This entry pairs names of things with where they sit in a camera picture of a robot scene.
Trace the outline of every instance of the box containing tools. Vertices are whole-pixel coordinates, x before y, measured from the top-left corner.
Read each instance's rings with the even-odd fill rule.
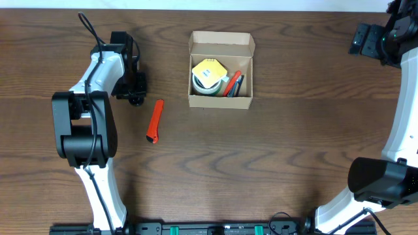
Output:
[[[248,109],[253,99],[254,49],[255,43],[249,33],[192,32],[189,40],[189,106]],[[209,92],[206,93],[201,90],[204,87],[193,74],[196,73],[195,67],[207,62],[205,60],[219,62],[226,69],[226,76],[219,76],[220,84],[216,83],[212,87],[207,87],[205,91]],[[199,71],[205,76],[211,73],[210,70]],[[234,76],[237,77],[238,72],[243,75],[239,79],[235,78],[237,84],[241,82],[239,89],[237,84],[235,86],[233,84]],[[230,95],[225,96],[225,90],[231,90],[232,94],[230,92]]]

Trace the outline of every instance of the wooden table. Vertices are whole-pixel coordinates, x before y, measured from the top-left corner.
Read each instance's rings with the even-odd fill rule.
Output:
[[[267,220],[306,215],[347,183],[356,157],[379,158],[389,136],[400,70],[347,51],[360,22],[386,14],[86,10],[99,36],[138,41],[148,96],[112,99],[115,171],[131,217],[175,221]],[[251,33],[249,110],[189,108],[192,30]],[[58,157],[51,96],[89,65],[95,41],[77,10],[0,10],[0,234],[46,234],[91,223],[80,178]],[[145,139],[165,99],[160,141]],[[393,234],[418,229],[416,205],[379,213]]]

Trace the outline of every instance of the yellow object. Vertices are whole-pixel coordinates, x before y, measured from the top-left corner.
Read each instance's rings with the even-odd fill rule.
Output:
[[[211,88],[227,75],[227,70],[216,59],[204,59],[191,72],[199,79],[204,88]]]

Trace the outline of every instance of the orange utility knife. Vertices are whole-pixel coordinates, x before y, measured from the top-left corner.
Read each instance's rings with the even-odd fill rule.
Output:
[[[150,126],[148,127],[148,131],[146,133],[146,139],[156,144],[158,142],[158,124],[159,118],[161,117],[161,113],[163,112],[164,108],[164,100],[158,100],[155,102],[154,112],[152,113],[152,118],[150,122]]]
[[[227,88],[225,89],[225,91],[223,92],[223,96],[226,97],[229,93],[229,91],[233,88],[236,80],[240,77],[241,75],[241,71],[237,71],[235,73],[235,75],[233,76],[233,79],[231,79],[231,81],[229,81]]]

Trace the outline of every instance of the white background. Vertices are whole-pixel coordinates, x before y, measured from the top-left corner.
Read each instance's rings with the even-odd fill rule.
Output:
[[[0,8],[385,12],[391,0],[0,0]]]

